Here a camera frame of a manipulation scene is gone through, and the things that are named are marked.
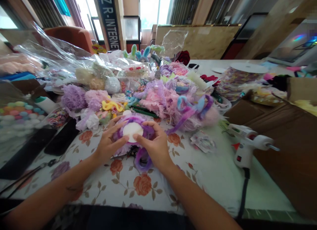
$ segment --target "black phone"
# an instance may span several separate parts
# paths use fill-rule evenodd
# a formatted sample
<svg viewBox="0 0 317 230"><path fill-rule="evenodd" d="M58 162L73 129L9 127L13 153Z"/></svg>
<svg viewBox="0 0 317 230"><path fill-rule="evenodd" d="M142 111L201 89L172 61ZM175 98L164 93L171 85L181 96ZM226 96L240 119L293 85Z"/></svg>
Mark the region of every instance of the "black phone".
<svg viewBox="0 0 317 230"><path fill-rule="evenodd" d="M16 180L20 178L56 132L56 129L39 129L0 169L0 179Z"/></svg>
<svg viewBox="0 0 317 230"><path fill-rule="evenodd" d="M76 120L71 119L45 148L44 153L55 156L64 154L78 133Z"/></svg>

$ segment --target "wall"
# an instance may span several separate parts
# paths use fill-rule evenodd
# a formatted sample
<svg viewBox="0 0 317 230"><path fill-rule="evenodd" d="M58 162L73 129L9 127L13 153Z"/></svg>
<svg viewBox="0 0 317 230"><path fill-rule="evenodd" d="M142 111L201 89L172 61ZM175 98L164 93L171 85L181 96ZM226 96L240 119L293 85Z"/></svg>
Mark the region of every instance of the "wall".
<svg viewBox="0 0 317 230"><path fill-rule="evenodd" d="M139 1L140 0L123 0L123 9L125 16L139 16Z"/></svg>

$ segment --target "table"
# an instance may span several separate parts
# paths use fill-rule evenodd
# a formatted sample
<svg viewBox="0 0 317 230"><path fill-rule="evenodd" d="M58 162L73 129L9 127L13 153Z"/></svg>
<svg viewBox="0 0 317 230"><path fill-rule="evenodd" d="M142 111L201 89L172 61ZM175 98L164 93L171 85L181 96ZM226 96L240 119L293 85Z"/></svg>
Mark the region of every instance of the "table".
<svg viewBox="0 0 317 230"><path fill-rule="evenodd" d="M230 64L229 60L204 61L206 60L196 62L201 65L198 72L204 74L207 74L210 64L217 64L218 67L221 64L221 67L224 68ZM154 121L164 129L171 128L159 118ZM204 189L233 217L236 217L241 201L244 174L233 162L234 149L231 145L238 141L223 132L226 127L225 122L220 122L218 126L203 129L215 140L218 147L216 153L204 154L200 150L194 149L189 140L191 133L179 131L168 136L168 146L173 162L184 171L188 178ZM85 131L78 134L66 153L59 158L57 164L36 173L12 198L27 198L50 182L52 178L90 156L96 150L104 129L105 126L99 126L96 131ZM7 152L1 159L6 161L6 158L8 160L13 154L12 151ZM56 157L41 152L29 170L43 162L49 162L53 158ZM10 181L0 180L0 189L9 184ZM11 191L4 193L2 198L8 196ZM156 168L150 169L147 173L140 173L135 168L133 157L127 158L126 156L111 160L96 170L84 183L83 191L71 203L74 205L132 207L184 214L182 205L162 174ZM245 208L244 218L311 223L296 213L287 197L256 158L253 159L251 168Z"/></svg>

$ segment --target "pipe cleaner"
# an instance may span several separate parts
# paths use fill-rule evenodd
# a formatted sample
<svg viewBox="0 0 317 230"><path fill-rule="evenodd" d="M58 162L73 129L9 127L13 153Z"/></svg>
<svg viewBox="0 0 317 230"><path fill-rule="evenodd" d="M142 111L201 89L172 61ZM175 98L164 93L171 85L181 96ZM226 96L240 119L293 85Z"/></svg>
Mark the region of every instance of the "pipe cleaner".
<svg viewBox="0 0 317 230"><path fill-rule="evenodd" d="M184 122L189 119L193 115L197 115L199 120L202 120L207 111L211 108L213 104L213 99L210 95L202 96L196 105L192 105L186 96L180 96L177 100L177 108L178 110L183 113L181 119L178 121L176 126L172 129L167 130L167 135L176 132Z"/></svg>

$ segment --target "power cord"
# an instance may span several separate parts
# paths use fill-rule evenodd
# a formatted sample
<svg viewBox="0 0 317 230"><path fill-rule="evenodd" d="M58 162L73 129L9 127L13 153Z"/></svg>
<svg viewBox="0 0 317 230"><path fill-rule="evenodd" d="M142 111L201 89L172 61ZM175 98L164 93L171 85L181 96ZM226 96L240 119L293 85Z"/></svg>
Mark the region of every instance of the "power cord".
<svg viewBox="0 0 317 230"><path fill-rule="evenodd" d="M241 198L241 204L240 204L240 209L239 209L237 220L240 220L242 218L242 215L244 212L245 198L247 195L247 187L248 187L248 182L250 179L250 169L244 167L243 170L244 170L244 183L243 183L242 198Z"/></svg>

